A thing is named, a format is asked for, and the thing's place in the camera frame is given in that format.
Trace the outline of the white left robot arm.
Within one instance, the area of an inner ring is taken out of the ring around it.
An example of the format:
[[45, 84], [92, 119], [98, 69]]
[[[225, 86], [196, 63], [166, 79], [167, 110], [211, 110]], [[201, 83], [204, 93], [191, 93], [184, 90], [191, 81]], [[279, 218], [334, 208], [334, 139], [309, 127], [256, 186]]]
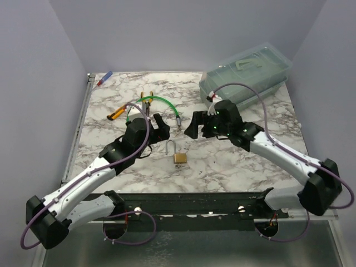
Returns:
[[169, 139], [170, 126], [158, 113], [154, 119], [157, 128], [148, 118], [138, 117], [127, 122], [125, 133], [107, 144], [74, 179], [43, 198], [34, 195], [27, 200], [25, 229], [33, 232], [38, 244], [52, 249], [77, 226], [101, 217], [116, 220], [122, 216], [123, 201], [113, 191], [104, 193], [98, 200], [84, 202], [84, 199], [133, 165], [145, 148]]

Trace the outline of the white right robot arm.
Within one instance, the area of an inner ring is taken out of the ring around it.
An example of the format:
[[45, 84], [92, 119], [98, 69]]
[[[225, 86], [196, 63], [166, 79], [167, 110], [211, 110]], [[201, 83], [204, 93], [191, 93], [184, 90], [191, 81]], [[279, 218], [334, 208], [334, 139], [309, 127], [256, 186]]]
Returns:
[[192, 139], [198, 137], [202, 126], [205, 138], [226, 137], [234, 146], [259, 155], [284, 171], [298, 182], [298, 186], [283, 189], [269, 188], [256, 200], [256, 212], [263, 218], [270, 217], [280, 209], [303, 208], [322, 216], [342, 191], [337, 164], [326, 159], [304, 155], [269, 138], [266, 129], [253, 122], [244, 122], [238, 108], [229, 100], [214, 105], [215, 113], [195, 111], [184, 134]]

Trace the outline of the brass padlock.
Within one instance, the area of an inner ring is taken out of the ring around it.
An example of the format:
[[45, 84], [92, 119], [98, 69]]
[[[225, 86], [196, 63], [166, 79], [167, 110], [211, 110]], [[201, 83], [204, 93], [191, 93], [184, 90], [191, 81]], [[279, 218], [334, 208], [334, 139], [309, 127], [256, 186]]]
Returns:
[[174, 153], [173, 153], [173, 162], [174, 164], [185, 164], [187, 163], [187, 155], [185, 153], [176, 152], [176, 142], [174, 140], [167, 140], [165, 143], [165, 155], [168, 155], [168, 143], [173, 143]]

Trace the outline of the green cable lock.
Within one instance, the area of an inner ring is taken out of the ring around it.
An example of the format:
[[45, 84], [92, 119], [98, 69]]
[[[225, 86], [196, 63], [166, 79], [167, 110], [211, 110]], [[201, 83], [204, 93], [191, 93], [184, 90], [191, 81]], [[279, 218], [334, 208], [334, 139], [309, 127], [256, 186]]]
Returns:
[[[145, 114], [145, 111], [142, 109], [142, 100], [148, 99], [148, 98], [153, 98], [151, 106], [150, 106], [150, 115], [146, 116], [144, 115], [147, 119], [153, 121], [154, 119], [154, 114], [159, 113], [160, 115], [168, 115], [168, 119], [174, 120], [175, 125], [177, 127], [181, 127], [182, 122], [180, 118], [180, 114], [176, 108], [176, 106], [169, 101], [168, 99], [162, 97], [162, 96], [157, 96], [157, 95], [144, 95], [144, 98], [141, 98], [140, 96], [135, 96], [130, 101], [139, 107]], [[126, 111], [126, 122], [129, 122], [127, 119], [127, 114], [130, 111], [131, 107], [133, 106], [127, 106], [127, 111]]]

